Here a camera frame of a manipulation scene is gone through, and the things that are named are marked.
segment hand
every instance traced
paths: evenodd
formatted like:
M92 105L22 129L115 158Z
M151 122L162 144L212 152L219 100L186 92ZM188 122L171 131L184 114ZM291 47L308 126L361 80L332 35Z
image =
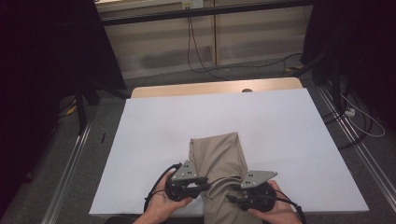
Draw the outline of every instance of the hand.
M273 189L280 190L279 186L274 180L268 180L268 183L271 185ZM276 197L286 199L286 197L276 191ZM276 201L274 208L266 213L263 213L259 210L249 208L247 210L251 215L257 217L259 219L265 220L271 224L301 224L301 221L295 215L294 211L291 209L291 205L289 203L283 203L280 201Z
M168 177L173 172L168 172L163 179L158 183L157 187L155 188L154 192L161 190L155 193L151 201L148 205L148 210L137 219L134 224L157 224L165 221L168 219L172 213L177 210L178 208L182 208L187 206L190 202L192 202L192 198L185 198L180 202L174 202L168 198L166 193L163 191L165 189L165 183Z

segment white surface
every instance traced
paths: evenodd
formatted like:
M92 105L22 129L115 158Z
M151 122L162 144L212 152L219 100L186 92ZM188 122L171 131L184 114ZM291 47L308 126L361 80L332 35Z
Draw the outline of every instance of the white surface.
M191 138L238 132L251 170L305 212L367 211L307 90L127 100L90 214L141 214L160 174L189 156ZM175 216L201 216L194 200Z

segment power strip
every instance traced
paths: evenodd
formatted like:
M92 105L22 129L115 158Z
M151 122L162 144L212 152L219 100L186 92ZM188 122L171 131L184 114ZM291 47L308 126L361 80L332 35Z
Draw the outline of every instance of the power strip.
M355 109L354 109L354 108L347 107L347 108L346 108L346 111L345 111L345 114L346 114L347 116L349 116L349 117L354 117L354 116L355 116Z

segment folded fabric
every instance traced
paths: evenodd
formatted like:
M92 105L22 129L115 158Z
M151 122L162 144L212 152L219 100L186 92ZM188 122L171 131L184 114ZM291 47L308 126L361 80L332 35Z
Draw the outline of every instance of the folded fabric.
M248 171L237 133L191 139L190 160L198 176L206 176L211 187L201 193L205 224L259 224L261 220L230 203L225 195L242 197L230 185L240 184Z

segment gray carpet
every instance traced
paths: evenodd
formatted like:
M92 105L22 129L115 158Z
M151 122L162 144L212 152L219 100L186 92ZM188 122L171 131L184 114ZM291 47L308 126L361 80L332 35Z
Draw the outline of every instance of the gray carpet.
M242 65L257 66L275 61L276 60L243 63ZM294 65L298 65L298 56L287 60L287 66ZM226 77L230 80L280 76L287 77L290 75L290 73L284 74L283 71L283 63L278 63L268 67L224 68L211 71L211 73L215 76ZM130 93L134 88L141 86L209 81L222 80L205 73L184 71L155 77L134 78L127 80L126 83L128 86L127 92ZM310 75L304 75L301 81L303 85L308 88L318 108L318 112L321 115L329 113L330 109L324 104L322 97L318 93L317 87L315 87L311 81ZM112 140L120 122L124 101L114 98L105 92L99 92L99 94L102 101L96 108L97 113L92 123L91 132L81 152L78 166L56 223L99 224L105 223L106 221L104 218L91 217L88 215L88 212L91 208L97 184L105 168L106 158L111 149ZM360 119L356 118L356 120L357 123L361 124ZM337 146L343 146L348 143L345 134L342 132L337 122L332 122L328 124L327 127ZM76 114L59 120L57 130L52 136L48 149L34 170L34 180L31 183L21 186L17 196L0 221L0 224L41 222L50 203L50 198L62 176L71 150L76 143L77 132L78 118ZM364 144L370 148L371 153L393 183L396 183L396 167L394 166L394 162L396 162L395 139L395 132L389 130L387 130L387 134L382 138L366 137L364 139ZM343 149L340 152L346 161L346 165L350 168L370 211L345 215L307 214L308 223L396 223L395 211L390 207L388 201L362 163L354 147ZM307 183L306 190L309 190L309 188L309 183ZM202 219L172 219L170 223L202 223Z

